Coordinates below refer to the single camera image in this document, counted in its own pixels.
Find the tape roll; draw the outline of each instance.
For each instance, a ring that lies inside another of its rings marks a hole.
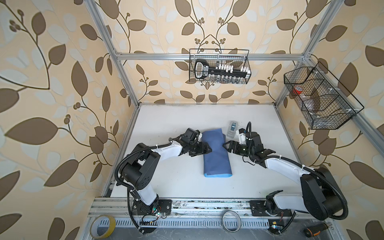
[[[234,230],[228,229],[224,223],[224,217],[229,217],[230,215],[234,216],[237,219],[237,228]],[[227,211],[226,213],[224,213],[223,218],[222,218],[222,222],[223,222],[224,230],[226,230],[228,232],[237,232],[237,231],[239,231],[239,229],[241,227],[241,219],[240,219],[239,215],[234,211]]]
[[[101,221],[105,220],[106,218],[109,219],[109,227],[108,227],[107,231],[103,235],[100,236],[97,233],[97,227],[99,226]],[[109,215],[100,215],[91,224],[91,229],[89,230],[89,233],[91,234],[91,236],[94,239],[103,239],[103,238],[109,237],[113,233],[113,231],[115,230],[115,227],[116,227],[116,220],[114,217],[109,216]]]

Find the folded blue towel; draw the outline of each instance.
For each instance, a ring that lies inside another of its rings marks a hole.
[[[230,177],[232,176],[231,164],[227,150],[223,147],[225,135],[221,128],[203,132],[201,138],[212,148],[212,152],[204,155],[205,177]]]

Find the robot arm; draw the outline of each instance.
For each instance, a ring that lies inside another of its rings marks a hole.
[[[264,148],[260,136],[251,131],[250,122],[246,129],[239,130],[238,135],[239,142],[229,141],[223,144],[228,152],[249,157],[255,164],[277,171],[301,185],[302,192],[278,190],[268,194],[265,210],[269,215],[277,215],[282,209],[291,209],[310,213],[319,220],[328,217],[341,220],[347,217],[347,201],[328,169],[314,169],[285,157],[267,156],[275,151]],[[334,216],[341,209],[343,214]]]
[[[200,138],[201,133],[199,131],[189,128],[179,137],[169,139],[170,144],[165,147],[140,151],[140,149],[150,147],[139,143],[132,151],[132,153],[137,153],[127,158],[126,162],[119,168],[119,180],[130,183],[135,189],[131,191],[135,198],[140,199],[147,206],[151,206],[159,198],[150,185],[158,162],[185,153],[189,153],[193,157],[212,152],[206,142],[199,141]]]

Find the black wire basket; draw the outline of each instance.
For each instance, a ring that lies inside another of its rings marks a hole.
[[[335,79],[337,87],[327,80],[327,73],[329,78]],[[285,73],[284,84],[311,129],[338,129],[364,109],[361,102],[321,62],[315,67],[301,67]]]
[[[201,83],[247,84],[251,77],[249,50],[189,50],[189,79]]]

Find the floral wallpaper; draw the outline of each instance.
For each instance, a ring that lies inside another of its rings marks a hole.
[[[312,55],[363,103],[362,114],[381,133],[384,133],[383,13],[383,1],[345,0]],[[384,239],[384,157],[352,121],[337,130],[309,130],[290,96],[279,110],[303,164],[328,168],[345,195],[349,216],[340,223],[347,238]]]
[[[330,0],[95,0],[122,53],[302,53]]]
[[[363,104],[364,117],[384,135],[384,2],[346,1],[312,58],[328,66]]]
[[[283,89],[283,74],[292,61],[250,61],[248,84],[220,84],[189,79],[181,61],[127,60],[125,71],[142,103],[273,103]]]
[[[130,96],[79,1],[0,0],[0,25],[0,238],[75,239]]]

